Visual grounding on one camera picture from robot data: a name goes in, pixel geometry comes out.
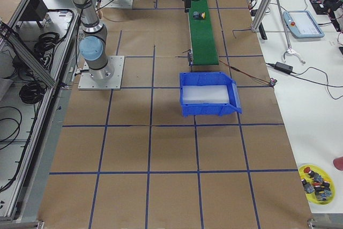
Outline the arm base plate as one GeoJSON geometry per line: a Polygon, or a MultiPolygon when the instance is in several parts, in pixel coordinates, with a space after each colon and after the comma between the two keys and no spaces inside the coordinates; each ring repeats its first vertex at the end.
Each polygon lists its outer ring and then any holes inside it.
{"type": "Polygon", "coordinates": [[[101,8],[132,9],[133,0],[101,0],[101,8]]]}
{"type": "Polygon", "coordinates": [[[79,90],[120,90],[124,68],[124,56],[108,56],[107,65],[101,70],[92,70],[87,62],[79,79],[79,90]]]}

